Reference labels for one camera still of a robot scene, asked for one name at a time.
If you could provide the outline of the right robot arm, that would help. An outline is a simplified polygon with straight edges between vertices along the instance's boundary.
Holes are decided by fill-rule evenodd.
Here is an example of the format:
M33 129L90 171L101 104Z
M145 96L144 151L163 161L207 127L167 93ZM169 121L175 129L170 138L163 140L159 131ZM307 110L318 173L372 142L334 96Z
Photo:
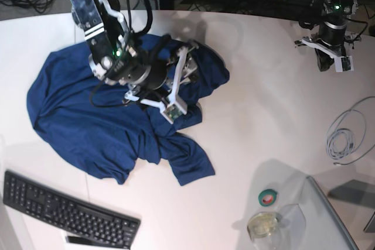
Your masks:
M118 0L70 0L76 25L83 30L91 51L90 68L94 76L108 85L117 83L156 90L167 79L167 64L158 54L171 37L165 35L150 51L142 48L141 39L151 29L153 14L149 0L145 27L136 32L131 15L120 12Z

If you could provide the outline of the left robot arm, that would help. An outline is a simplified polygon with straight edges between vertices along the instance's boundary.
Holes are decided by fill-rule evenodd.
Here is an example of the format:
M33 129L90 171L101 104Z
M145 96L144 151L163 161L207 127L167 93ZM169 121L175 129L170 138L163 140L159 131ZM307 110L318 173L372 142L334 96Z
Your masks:
M327 71L338 63L337 72L352 70L352 58L345 44L353 44L359 35L347 35L347 24L357 9L357 0L321 0L322 13L318 33L313 41L319 45L315 49L320 71Z

